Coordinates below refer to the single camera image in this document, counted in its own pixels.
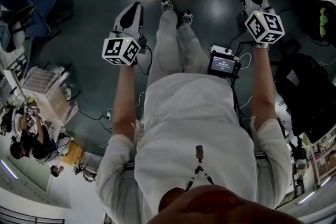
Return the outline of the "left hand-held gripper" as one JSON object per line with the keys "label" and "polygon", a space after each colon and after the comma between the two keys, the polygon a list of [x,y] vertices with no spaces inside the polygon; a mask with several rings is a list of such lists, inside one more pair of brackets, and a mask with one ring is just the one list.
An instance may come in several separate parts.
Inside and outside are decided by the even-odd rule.
{"label": "left hand-held gripper", "polygon": [[127,6],[115,19],[109,37],[104,40],[102,58],[113,65],[132,66],[145,52],[142,34],[144,9],[140,2]]}

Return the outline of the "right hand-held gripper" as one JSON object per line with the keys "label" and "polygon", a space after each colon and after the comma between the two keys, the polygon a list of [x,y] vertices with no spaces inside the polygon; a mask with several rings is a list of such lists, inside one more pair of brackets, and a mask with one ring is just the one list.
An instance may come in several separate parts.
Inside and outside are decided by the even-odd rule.
{"label": "right hand-held gripper", "polygon": [[247,16],[244,25],[258,44],[274,44],[285,35],[279,15],[268,0],[241,0]]}

